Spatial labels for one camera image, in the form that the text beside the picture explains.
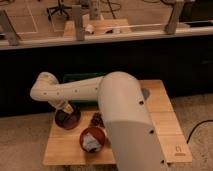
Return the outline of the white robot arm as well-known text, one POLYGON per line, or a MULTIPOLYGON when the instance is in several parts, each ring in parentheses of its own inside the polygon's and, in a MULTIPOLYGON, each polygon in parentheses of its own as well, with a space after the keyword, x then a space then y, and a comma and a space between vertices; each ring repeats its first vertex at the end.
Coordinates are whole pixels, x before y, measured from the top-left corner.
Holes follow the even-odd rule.
POLYGON ((60 84, 39 74, 30 90, 37 101, 60 108, 69 100, 94 100, 102 114, 119 171, 166 171, 166 159, 139 81, 125 72, 60 84))

